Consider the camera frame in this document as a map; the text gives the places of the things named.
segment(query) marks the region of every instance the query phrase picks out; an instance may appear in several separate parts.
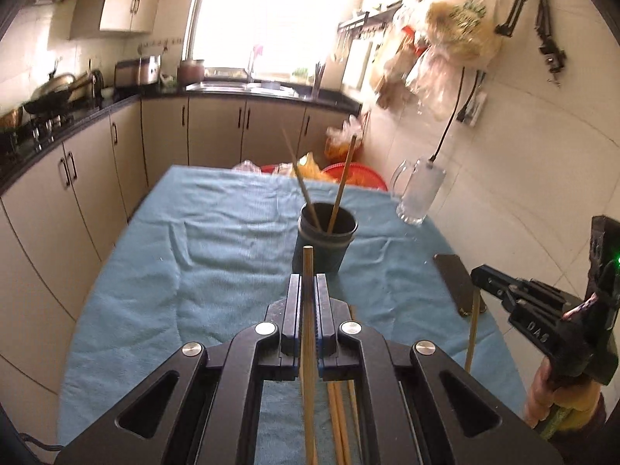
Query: smartphone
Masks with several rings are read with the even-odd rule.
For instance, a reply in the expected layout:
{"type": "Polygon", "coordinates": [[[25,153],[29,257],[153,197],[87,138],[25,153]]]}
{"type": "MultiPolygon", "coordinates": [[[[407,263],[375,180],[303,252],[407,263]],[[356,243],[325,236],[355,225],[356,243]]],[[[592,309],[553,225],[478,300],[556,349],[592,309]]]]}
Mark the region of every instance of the smartphone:
{"type": "MultiPolygon", "coordinates": [[[[480,292],[480,289],[476,288],[471,282],[471,277],[461,262],[461,258],[458,255],[437,253],[433,257],[433,261],[456,304],[459,314],[463,317],[470,316],[474,306],[475,292],[480,292]]],[[[484,313],[486,310],[487,305],[481,296],[480,313],[484,313]]]]}

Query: cup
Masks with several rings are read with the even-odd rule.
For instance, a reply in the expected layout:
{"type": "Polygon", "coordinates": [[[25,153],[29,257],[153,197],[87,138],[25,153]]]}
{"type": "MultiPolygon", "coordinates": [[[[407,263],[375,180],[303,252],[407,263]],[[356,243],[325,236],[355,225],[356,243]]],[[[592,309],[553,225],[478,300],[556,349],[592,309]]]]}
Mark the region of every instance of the cup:
{"type": "Polygon", "coordinates": [[[392,194],[393,199],[399,202],[396,207],[398,217],[408,224],[419,226],[426,218],[445,178],[445,169],[424,157],[419,158],[415,165],[412,165],[408,160],[403,161],[394,171],[390,182],[390,194],[392,194]],[[394,190],[396,180],[402,172],[411,168],[413,171],[405,191],[402,196],[399,196],[394,190]]]}
{"type": "Polygon", "coordinates": [[[340,207],[336,215],[334,230],[328,234],[327,227],[334,205],[331,203],[312,204],[319,217],[321,231],[315,227],[308,205],[304,205],[297,221],[293,273],[303,272],[304,246],[308,245],[314,247],[314,274],[337,273],[345,257],[346,249],[355,238],[357,221],[349,211],[340,207]]]}

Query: glass mug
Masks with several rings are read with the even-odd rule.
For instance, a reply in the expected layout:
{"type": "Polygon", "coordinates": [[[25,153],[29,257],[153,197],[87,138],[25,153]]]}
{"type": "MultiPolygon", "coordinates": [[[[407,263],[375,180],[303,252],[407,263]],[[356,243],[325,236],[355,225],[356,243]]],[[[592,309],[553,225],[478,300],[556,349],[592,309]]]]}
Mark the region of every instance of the glass mug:
{"type": "Polygon", "coordinates": [[[396,214],[404,222],[419,226],[426,218],[430,205],[433,204],[439,187],[446,178],[445,169],[440,168],[434,162],[429,161],[425,157],[419,158],[415,165],[408,160],[404,160],[392,175],[390,181],[390,194],[392,199],[398,200],[396,214]],[[396,180],[401,176],[402,172],[413,168],[407,186],[402,196],[399,196],[394,187],[396,180]]]}

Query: cabinet handle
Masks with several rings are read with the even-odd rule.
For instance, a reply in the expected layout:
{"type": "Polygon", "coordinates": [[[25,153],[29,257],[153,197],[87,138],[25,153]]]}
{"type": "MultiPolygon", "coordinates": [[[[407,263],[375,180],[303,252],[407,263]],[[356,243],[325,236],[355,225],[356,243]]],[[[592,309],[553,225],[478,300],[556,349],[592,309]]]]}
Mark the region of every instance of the cabinet handle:
{"type": "Polygon", "coordinates": [[[76,160],[73,158],[73,152],[69,152],[67,157],[71,159],[71,165],[73,166],[73,181],[77,181],[78,170],[76,169],[76,160]]]}
{"type": "Polygon", "coordinates": [[[64,174],[65,174],[65,175],[66,175],[66,177],[67,177],[67,181],[66,181],[66,183],[64,184],[64,188],[65,188],[65,189],[68,189],[68,188],[71,186],[71,181],[69,180],[69,167],[67,166],[67,161],[66,161],[66,160],[64,160],[64,157],[61,157],[61,159],[60,159],[60,164],[62,164],[62,165],[63,165],[63,167],[64,167],[64,174]]]}

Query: cable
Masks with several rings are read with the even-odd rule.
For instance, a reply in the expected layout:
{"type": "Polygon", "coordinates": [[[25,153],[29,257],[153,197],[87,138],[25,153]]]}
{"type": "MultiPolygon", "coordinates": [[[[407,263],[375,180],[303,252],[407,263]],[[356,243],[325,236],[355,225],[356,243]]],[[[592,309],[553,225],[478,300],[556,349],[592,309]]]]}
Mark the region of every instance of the cable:
{"type": "Polygon", "coordinates": [[[437,158],[437,155],[439,154],[439,150],[441,150],[441,145],[443,145],[443,141],[444,139],[446,139],[448,129],[450,129],[450,124],[452,124],[452,120],[454,120],[455,118],[456,109],[458,108],[459,101],[461,99],[461,91],[463,90],[463,79],[464,78],[465,78],[465,67],[463,67],[463,70],[461,70],[461,83],[459,84],[459,92],[456,95],[455,109],[452,111],[452,115],[450,116],[450,120],[448,121],[448,125],[446,126],[446,130],[443,132],[443,135],[441,136],[441,140],[439,141],[437,150],[435,150],[435,153],[430,157],[429,162],[435,162],[435,159],[437,158]]]}
{"type": "Polygon", "coordinates": [[[458,120],[459,122],[463,122],[463,120],[465,120],[465,114],[467,113],[467,107],[469,106],[469,102],[471,101],[471,99],[474,97],[475,89],[476,89],[476,87],[478,87],[478,81],[480,81],[480,83],[482,83],[482,79],[484,78],[484,76],[482,76],[482,78],[479,78],[478,75],[480,73],[481,73],[480,70],[476,70],[475,71],[474,85],[471,88],[471,92],[469,93],[469,97],[467,98],[467,101],[465,102],[463,107],[459,110],[459,113],[456,116],[456,120],[458,120]]]}
{"type": "Polygon", "coordinates": [[[30,442],[34,444],[36,447],[41,448],[43,451],[50,451],[52,453],[57,453],[58,451],[62,451],[64,446],[51,446],[48,444],[43,444],[41,441],[35,439],[32,435],[28,435],[27,433],[20,433],[19,436],[22,438],[24,442],[30,442]]]}

